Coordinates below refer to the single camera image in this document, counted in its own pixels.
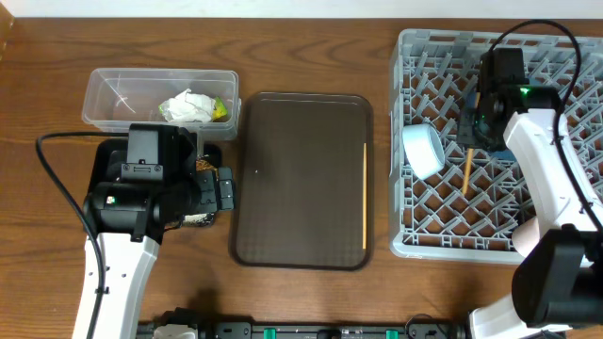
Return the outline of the brown food scrap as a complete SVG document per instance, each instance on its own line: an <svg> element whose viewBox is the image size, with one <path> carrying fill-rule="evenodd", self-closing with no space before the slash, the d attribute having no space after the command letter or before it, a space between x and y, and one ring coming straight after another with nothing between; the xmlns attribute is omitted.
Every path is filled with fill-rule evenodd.
<svg viewBox="0 0 603 339"><path fill-rule="evenodd" d="M216 171L217 168L215 166L213 166L210 162L203 160L203 159L198 159L196 161L196 170L197 171L204 171L204 170L213 170Z"/></svg>

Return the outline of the pink cup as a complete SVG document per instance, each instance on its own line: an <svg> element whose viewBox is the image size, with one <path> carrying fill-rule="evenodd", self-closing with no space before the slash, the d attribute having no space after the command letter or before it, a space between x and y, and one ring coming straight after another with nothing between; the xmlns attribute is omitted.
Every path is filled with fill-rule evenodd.
<svg viewBox="0 0 603 339"><path fill-rule="evenodd" d="M537 218L531 218L518 226L512 234L515 250L527 257L540 241L540 230Z"/></svg>

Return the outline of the dark blue plate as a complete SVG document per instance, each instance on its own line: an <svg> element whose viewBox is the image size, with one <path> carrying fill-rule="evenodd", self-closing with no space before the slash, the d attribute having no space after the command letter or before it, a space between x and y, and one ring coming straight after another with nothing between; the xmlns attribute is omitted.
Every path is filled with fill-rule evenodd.
<svg viewBox="0 0 603 339"><path fill-rule="evenodd" d="M477 92L475 90L472 90L468 93L468 95L465 97L465 104L469 107L469 108L475 108L478 102L478 98L477 98ZM510 150L505 150L505 151L496 151L496 152L490 152L487 151L488 155L492 158L497 158L499 160L505 160L505 161L515 161L516 158L513 155L513 153Z"/></svg>

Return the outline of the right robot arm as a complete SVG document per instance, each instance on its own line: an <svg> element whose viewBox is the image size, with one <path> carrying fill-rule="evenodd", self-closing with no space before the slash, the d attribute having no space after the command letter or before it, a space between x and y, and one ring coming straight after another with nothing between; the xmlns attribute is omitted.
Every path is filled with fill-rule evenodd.
<svg viewBox="0 0 603 339"><path fill-rule="evenodd" d="M510 151L528 186L534 223L515 230L524 260L512 292L473 311L473 338L529 338L602 321L602 202L568 135L565 101L533 86L519 48L481 56L475 107L459 120L459 144Z"/></svg>

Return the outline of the wooden chopstick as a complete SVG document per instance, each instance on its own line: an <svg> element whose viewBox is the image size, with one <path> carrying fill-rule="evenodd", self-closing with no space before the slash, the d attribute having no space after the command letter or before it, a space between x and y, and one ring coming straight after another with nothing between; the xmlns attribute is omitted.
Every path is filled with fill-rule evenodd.
<svg viewBox="0 0 603 339"><path fill-rule="evenodd" d="M367 144L363 144L362 249L367 249Z"/></svg>
<svg viewBox="0 0 603 339"><path fill-rule="evenodd" d="M481 94L479 92L476 92L475 100L474 100L475 107L478 106L478 101L479 101L480 97L481 97ZM466 153L465 165L464 165L464 179L463 179L463 186L462 186L463 196L466 195L467 190L469 188L469 179L470 179L470 175L471 175L473 157L474 157L474 149L468 148L467 153Z"/></svg>

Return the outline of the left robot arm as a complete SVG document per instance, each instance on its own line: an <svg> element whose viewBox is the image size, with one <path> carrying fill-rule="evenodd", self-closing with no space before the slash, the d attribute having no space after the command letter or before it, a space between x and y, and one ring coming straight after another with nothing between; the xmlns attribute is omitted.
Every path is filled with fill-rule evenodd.
<svg viewBox="0 0 603 339"><path fill-rule="evenodd" d="M164 124L133 124L98 146L84 219L85 280L75 338L133 338L163 235L185 218L235 207L233 173L197 168L197 137Z"/></svg>

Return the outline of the light blue large bowl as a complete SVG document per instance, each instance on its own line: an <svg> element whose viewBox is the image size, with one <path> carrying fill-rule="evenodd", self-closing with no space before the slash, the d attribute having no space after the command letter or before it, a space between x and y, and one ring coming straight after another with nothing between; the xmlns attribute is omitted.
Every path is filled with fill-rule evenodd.
<svg viewBox="0 0 603 339"><path fill-rule="evenodd" d="M427 179L445 166L442 142L431 125L404 126L401 136L405 156L418 179Z"/></svg>

